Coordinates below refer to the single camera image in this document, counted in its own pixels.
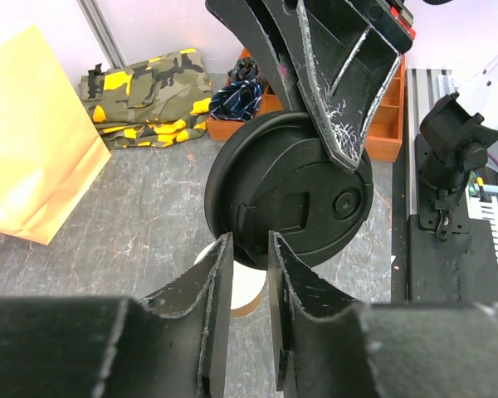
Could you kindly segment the black plastic cup lid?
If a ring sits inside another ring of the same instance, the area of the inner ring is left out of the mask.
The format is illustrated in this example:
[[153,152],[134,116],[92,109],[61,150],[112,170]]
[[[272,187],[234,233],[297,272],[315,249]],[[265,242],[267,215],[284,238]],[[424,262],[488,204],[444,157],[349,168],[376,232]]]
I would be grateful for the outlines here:
[[242,265],[267,268],[274,231],[315,267],[356,236],[373,194],[367,153],[349,172],[330,161],[306,112],[276,111],[244,123],[225,142],[208,175],[204,211],[214,237],[232,234]]

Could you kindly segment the brown paper coffee cup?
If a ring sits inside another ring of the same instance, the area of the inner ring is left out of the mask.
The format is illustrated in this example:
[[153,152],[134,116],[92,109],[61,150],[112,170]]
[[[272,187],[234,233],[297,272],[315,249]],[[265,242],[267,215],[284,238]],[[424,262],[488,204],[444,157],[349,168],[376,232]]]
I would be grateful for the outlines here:
[[220,255],[226,262],[220,267],[221,286],[219,298],[213,303],[218,306],[217,313],[226,317],[227,294],[230,294],[230,315],[232,318],[244,318],[256,311],[263,299],[266,284],[266,271],[242,265],[234,259],[233,250],[227,248],[225,255]]

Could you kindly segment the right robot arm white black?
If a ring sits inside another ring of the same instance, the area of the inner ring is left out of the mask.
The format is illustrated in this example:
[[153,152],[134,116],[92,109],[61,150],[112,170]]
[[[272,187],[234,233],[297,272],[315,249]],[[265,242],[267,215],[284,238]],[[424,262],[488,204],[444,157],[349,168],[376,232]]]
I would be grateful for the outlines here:
[[[293,127],[319,139],[345,174],[358,170],[374,113],[413,44],[403,2],[205,1],[270,80],[276,68],[287,115],[308,118]],[[477,168],[498,140],[484,113],[463,104],[463,88],[441,98],[420,125],[433,158],[463,175]]]

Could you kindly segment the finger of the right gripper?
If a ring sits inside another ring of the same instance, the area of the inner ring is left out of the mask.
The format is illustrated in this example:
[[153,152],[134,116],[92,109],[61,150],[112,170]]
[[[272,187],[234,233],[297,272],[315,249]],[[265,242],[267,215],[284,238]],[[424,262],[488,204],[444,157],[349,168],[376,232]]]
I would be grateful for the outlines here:
[[206,1],[255,58],[284,109],[311,114],[308,1]]
[[290,62],[287,109],[305,111],[336,164],[358,168],[413,35],[390,1],[267,1]]

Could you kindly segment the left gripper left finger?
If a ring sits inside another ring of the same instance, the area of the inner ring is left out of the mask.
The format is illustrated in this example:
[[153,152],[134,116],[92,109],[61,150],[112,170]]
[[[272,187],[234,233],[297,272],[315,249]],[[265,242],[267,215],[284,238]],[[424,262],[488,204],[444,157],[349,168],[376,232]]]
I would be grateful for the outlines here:
[[220,397],[232,236],[148,296],[0,296],[0,397]]

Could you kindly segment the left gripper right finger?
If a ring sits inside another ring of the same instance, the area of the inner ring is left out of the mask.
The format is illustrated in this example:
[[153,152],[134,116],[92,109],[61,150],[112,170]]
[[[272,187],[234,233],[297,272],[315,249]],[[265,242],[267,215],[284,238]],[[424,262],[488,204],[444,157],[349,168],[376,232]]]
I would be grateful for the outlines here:
[[498,303],[365,303],[268,235],[276,387],[286,397],[498,397]]

